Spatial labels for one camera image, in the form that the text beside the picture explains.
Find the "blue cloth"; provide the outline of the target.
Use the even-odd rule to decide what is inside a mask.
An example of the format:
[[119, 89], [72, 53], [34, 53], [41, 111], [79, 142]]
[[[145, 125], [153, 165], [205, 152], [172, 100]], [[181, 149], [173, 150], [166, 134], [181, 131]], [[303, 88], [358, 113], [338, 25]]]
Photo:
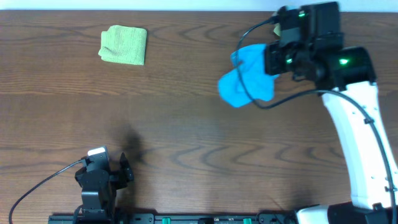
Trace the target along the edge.
[[234, 108], [240, 108], [255, 100], [270, 101], [274, 97], [274, 80], [278, 75], [265, 73], [266, 44], [252, 44], [231, 54], [234, 69], [218, 81], [218, 93], [222, 100]]

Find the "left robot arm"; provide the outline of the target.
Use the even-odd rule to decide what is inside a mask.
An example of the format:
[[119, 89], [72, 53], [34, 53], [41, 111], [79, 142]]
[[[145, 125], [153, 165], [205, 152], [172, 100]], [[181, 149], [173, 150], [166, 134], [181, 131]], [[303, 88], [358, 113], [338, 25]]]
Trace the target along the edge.
[[134, 180], [129, 161], [124, 153], [120, 168], [111, 170], [108, 153], [101, 152], [83, 158], [83, 167], [76, 171], [75, 179], [81, 187], [82, 204], [73, 214], [73, 223], [121, 223], [126, 215], [116, 208], [119, 189]]

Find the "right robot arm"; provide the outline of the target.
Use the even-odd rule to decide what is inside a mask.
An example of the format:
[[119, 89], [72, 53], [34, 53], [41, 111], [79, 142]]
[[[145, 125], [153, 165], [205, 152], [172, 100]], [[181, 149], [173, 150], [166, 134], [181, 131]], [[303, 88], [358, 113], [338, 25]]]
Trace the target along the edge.
[[314, 83], [335, 125], [351, 200], [314, 205], [298, 223], [396, 223], [397, 165], [383, 126], [377, 77], [364, 47], [345, 47], [337, 2], [280, 8], [271, 22], [279, 40], [265, 50], [266, 73], [292, 72]]

